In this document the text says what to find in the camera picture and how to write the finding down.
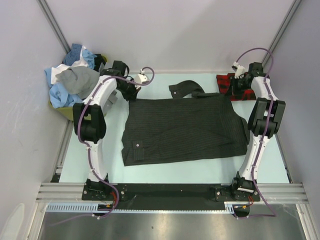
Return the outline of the dark pinstriped long sleeve shirt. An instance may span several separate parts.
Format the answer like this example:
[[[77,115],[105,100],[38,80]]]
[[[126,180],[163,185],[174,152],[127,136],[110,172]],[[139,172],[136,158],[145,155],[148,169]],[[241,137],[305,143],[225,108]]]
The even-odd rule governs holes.
[[[169,99],[136,99],[128,103],[122,135],[125,166],[242,156],[250,132],[231,100],[206,93],[198,85],[169,87]]]

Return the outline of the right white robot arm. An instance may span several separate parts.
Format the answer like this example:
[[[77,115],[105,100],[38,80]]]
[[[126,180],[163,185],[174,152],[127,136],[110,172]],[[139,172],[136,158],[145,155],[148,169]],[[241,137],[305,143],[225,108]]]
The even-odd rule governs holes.
[[[230,195],[237,201],[246,201],[257,191],[258,169],[270,139],[279,131],[286,103],[279,100],[271,87],[271,80],[259,62],[249,65],[248,71],[234,62],[231,90],[240,93],[251,89],[256,102],[248,119],[249,144],[244,161],[233,178]]]

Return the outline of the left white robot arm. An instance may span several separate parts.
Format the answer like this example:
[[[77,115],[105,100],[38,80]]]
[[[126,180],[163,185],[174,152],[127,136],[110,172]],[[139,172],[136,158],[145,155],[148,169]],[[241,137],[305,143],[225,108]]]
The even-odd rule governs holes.
[[[86,147],[89,175],[84,184],[82,200],[99,201],[116,199],[116,191],[108,184],[106,165],[103,159],[103,138],[107,132],[106,111],[116,101],[120,91],[126,101],[135,100],[140,88],[133,84],[126,63],[115,60],[111,68],[104,67],[91,93],[82,103],[72,107],[74,131]]]

